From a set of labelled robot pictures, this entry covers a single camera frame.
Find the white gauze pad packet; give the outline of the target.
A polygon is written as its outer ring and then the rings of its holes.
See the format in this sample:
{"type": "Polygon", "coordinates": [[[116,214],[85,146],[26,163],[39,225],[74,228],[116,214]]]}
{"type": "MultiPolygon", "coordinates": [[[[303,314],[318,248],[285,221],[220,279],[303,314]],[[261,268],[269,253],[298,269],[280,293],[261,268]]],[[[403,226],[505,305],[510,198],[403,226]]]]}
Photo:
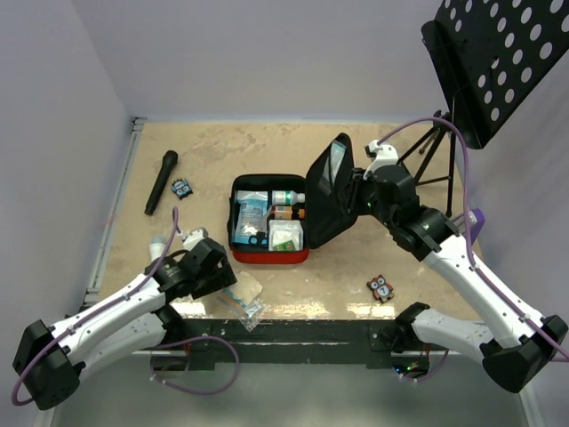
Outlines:
{"type": "Polygon", "coordinates": [[[292,240],[296,246],[296,251],[300,251],[304,247],[303,243],[303,228],[301,221],[291,220],[270,220],[268,222],[268,249],[270,252],[274,245],[284,243],[292,240]]]}

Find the white medicine bottle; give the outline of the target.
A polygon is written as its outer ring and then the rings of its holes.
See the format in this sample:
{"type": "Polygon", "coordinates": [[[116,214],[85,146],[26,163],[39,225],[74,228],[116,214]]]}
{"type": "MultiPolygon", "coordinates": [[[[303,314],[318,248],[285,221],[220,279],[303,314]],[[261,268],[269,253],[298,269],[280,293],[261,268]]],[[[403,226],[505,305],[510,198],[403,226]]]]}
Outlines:
{"type": "Polygon", "coordinates": [[[271,193],[272,205],[292,206],[304,204],[306,195],[293,190],[274,190],[271,193]]]}

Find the red medicine kit case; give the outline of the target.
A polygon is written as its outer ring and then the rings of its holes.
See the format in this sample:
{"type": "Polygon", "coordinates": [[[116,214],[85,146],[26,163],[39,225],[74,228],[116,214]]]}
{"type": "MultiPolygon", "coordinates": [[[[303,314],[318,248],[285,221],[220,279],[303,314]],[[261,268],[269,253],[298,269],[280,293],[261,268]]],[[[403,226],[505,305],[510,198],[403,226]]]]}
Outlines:
{"type": "Polygon", "coordinates": [[[253,173],[236,177],[229,196],[228,240],[234,258],[248,264],[298,264],[309,257],[309,251],[329,242],[350,228],[357,216],[348,213],[346,188],[354,168],[352,142],[345,133],[339,133],[308,169],[305,176],[287,173],[253,173]],[[328,158],[334,141],[346,146],[340,170],[335,183],[328,178],[328,158]],[[300,205],[306,211],[301,221],[303,228],[302,250],[297,252],[270,252],[269,249],[236,244],[232,242],[235,232],[239,204],[238,190],[267,191],[293,190],[306,195],[306,202],[300,205]]]}

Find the black handled scissors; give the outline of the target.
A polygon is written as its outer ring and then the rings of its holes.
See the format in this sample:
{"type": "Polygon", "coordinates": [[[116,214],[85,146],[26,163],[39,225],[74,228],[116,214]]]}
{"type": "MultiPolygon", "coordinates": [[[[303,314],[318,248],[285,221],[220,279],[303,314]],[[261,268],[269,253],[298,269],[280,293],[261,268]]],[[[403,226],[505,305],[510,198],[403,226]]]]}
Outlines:
{"type": "Polygon", "coordinates": [[[271,215],[271,211],[268,210],[262,217],[260,227],[254,235],[251,235],[248,239],[248,244],[250,246],[257,246],[260,248],[268,248],[268,218],[271,215]]]}

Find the amber bottle orange cap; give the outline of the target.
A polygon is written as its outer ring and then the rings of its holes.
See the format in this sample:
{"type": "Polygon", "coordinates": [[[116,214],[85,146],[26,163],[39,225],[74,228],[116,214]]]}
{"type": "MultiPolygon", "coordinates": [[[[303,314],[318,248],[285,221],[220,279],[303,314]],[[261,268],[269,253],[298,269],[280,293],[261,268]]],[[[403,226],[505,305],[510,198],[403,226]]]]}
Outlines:
{"type": "Polygon", "coordinates": [[[275,220],[291,221],[299,220],[303,221],[306,217],[306,211],[303,208],[295,208],[293,206],[274,206],[272,208],[272,215],[275,220]]]}

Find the bandage plasters bag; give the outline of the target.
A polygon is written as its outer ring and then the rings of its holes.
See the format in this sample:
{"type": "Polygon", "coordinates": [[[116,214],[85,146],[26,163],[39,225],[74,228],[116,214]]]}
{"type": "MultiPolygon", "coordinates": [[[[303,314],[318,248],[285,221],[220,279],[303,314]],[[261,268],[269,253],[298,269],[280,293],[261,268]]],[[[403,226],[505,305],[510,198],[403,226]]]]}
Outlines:
{"type": "Polygon", "coordinates": [[[343,158],[345,157],[345,153],[346,146],[344,144],[337,141],[332,143],[328,158],[328,178],[331,183],[335,183],[343,158]]]}

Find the bag with beige gloves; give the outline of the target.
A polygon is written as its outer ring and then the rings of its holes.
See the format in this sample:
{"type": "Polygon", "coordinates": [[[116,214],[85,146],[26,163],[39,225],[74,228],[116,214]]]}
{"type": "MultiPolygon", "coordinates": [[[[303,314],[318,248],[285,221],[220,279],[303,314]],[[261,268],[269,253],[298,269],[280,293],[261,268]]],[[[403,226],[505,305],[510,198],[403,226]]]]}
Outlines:
{"type": "Polygon", "coordinates": [[[262,293],[263,285],[249,272],[239,271],[236,283],[220,291],[218,299],[235,310],[245,310],[262,293]]]}

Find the zip bag with wipes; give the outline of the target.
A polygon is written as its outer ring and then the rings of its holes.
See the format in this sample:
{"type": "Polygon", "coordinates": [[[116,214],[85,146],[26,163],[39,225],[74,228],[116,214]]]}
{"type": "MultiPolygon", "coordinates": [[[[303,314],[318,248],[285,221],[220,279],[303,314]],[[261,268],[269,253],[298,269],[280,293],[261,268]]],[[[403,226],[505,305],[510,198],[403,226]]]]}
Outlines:
{"type": "Polygon", "coordinates": [[[241,325],[247,332],[251,332],[259,325],[268,305],[263,300],[256,299],[244,307],[243,315],[239,318],[241,325]]]}

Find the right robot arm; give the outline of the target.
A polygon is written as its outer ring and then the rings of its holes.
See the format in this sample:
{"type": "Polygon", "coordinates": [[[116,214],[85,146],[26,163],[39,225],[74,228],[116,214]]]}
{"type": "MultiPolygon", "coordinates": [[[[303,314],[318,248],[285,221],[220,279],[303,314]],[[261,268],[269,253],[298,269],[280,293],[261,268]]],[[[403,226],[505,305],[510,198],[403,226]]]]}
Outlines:
{"type": "Polygon", "coordinates": [[[442,212],[421,205],[413,177],[395,148],[378,140],[365,148],[372,160],[354,172],[353,200],[361,214],[384,225],[396,244],[446,280],[480,322],[446,316],[415,303],[399,317],[398,343],[417,349],[432,343],[481,364],[502,389],[520,392],[562,350],[568,325],[544,316],[509,289],[442,212]]]}

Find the blue mask package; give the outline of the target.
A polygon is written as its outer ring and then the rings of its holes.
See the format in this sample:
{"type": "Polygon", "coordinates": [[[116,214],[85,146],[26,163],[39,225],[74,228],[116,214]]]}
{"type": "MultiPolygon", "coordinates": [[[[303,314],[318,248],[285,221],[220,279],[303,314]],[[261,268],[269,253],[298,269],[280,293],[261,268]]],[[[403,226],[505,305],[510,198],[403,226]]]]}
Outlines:
{"type": "Polygon", "coordinates": [[[239,212],[232,242],[255,245],[258,243],[257,237],[263,233],[263,227],[266,225],[268,192],[238,190],[236,202],[239,204],[239,212]]]}

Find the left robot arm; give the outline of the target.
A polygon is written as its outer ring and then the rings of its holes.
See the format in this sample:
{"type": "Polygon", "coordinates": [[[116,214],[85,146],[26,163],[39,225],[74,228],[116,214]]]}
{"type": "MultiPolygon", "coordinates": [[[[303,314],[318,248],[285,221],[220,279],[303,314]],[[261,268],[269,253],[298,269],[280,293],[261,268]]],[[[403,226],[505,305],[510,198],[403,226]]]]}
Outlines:
{"type": "Polygon", "coordinates": [[[137,350],[178,347],[187,333],[172,301],[197,300],[236,283],[228,255],[203,228],[182,238],[180,251],[161,253],[130,283],[92,307],[50,326],[28,325],[12,367],[12,403],[58,406],[88,376],[137,350]],[[19,399],[19,388],[29,397],[19,399]]]}

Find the green wind oil box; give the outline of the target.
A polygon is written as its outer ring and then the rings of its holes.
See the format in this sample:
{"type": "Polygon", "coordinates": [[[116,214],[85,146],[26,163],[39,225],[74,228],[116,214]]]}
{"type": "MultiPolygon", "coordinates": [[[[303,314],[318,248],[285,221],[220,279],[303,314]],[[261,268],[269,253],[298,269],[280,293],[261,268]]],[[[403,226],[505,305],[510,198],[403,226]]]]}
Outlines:
{"type": "Polygon", "coordinates": [[[286,241],[284,243],[280,243],[278,245],[274,245],[272,250],[275,252],[295,252],[296,246],[292,240],[286,241]]]}

